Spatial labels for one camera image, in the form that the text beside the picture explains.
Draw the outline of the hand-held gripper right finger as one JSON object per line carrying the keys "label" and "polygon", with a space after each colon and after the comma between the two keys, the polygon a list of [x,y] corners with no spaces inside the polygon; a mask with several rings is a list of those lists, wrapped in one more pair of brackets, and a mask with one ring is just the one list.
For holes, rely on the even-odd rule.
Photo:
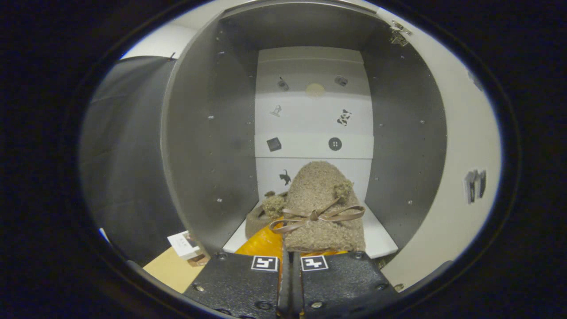
{"label": "hand-held gripper right finger", "polygon": [[365,252],[302,257],[292,253],[292,319],[362,319],[378,316],[399,293]]}

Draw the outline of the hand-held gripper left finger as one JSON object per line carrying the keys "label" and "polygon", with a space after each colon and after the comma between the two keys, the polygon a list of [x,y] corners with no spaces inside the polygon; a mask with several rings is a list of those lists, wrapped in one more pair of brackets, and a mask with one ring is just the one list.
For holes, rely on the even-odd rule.
{"label": "hand-held gripper left finger", "polygon": [[291,263],[282,238],[276,240],[278,257],[237,254],[246,241],[244,228],[244,224],[236,228],[184,295],[223,318],[287,318],[291,313]]}

